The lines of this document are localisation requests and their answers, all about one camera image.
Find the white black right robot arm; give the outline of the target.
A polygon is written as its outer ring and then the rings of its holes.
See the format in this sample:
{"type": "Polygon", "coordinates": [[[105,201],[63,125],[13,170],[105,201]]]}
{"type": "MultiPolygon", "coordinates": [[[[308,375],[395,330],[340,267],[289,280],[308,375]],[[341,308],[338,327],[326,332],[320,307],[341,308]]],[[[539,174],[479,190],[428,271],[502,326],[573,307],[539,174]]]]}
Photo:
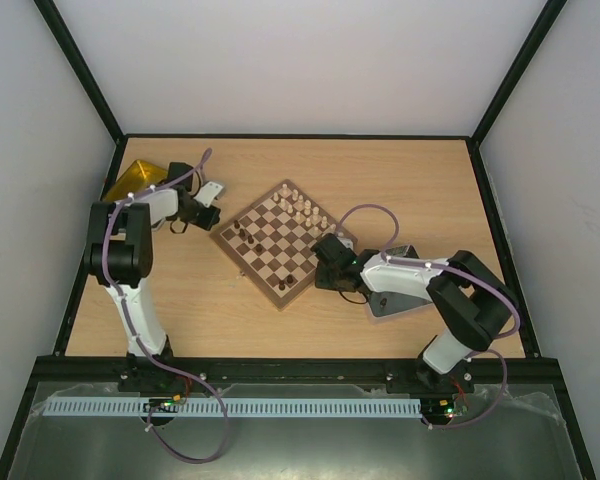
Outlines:
{"type": "Polygon", "coordinates": [[[494,340],[512,335],[521,319],[515,296],[473,253],[425,260],[365,250],[355,253],[336,235],[320,239],[315,284],[340,293],[402,295],[436,307],[445,330],[423,350],[416,379],[425,390],[440,390],[456,365],[485,352],[494,340]]]}

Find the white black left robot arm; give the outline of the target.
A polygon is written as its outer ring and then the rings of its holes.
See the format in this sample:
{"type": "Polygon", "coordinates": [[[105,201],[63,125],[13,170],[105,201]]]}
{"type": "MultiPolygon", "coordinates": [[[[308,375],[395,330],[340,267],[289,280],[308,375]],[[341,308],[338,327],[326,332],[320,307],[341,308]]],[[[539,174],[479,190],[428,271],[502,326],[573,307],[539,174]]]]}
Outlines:
{"type": "Polygon", "coordinates": [[[82,264],[114,301],[129,355],[160,358],[170,351],[148,281],[154,228],[179,221],[209,231],[220,220],[214,202],[224,192],[205,178],[202,164],[173,162],[159,182],[92,204],[82,264]]]}

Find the wooden chess board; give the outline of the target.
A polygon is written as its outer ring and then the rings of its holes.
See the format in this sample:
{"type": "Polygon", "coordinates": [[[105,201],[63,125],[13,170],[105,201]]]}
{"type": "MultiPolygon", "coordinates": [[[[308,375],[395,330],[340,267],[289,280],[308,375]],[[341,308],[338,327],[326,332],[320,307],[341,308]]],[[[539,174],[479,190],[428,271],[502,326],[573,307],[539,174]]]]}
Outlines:
{"type": "Polygon", "coordinates": [[[244,207],[211,234],[227,255],[280,311],[315,281],[311,247],[338,220],[289,179],[244,207]]]}

